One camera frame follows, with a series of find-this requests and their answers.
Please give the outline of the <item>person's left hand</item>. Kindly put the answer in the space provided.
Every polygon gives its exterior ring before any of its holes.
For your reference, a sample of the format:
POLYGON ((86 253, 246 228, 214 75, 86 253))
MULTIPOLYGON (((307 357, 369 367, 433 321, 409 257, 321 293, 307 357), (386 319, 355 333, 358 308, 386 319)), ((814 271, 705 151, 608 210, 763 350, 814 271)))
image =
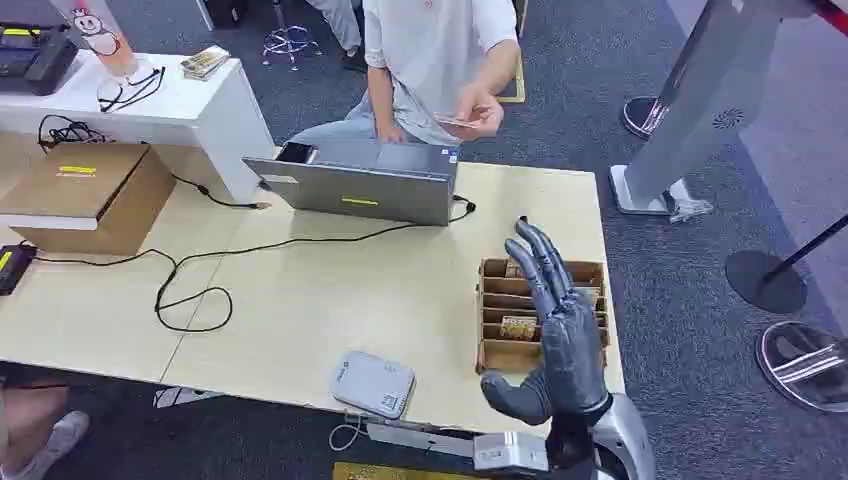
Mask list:
POLYGON ((504 110, 496 97, 482 84, 469 84, 459 95, 455 117, 473 127, 453 126, 453 135, 463 141, 497 135, 504 110))

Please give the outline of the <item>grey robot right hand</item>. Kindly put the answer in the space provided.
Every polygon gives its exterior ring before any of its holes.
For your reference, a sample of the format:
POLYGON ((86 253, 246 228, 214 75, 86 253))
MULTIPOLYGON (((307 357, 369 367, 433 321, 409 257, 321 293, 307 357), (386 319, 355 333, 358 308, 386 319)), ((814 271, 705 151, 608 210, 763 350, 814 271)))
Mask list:
POLYGON ((541 327, 542 360, 520 385, 487 372, 480 386, 489 406, 528 425, 557 415, 589 415, 609 396, 594 307, 574 286, 551 239, 521 217, 515 231, 524 242, 505 241, 530 287, 541 327))

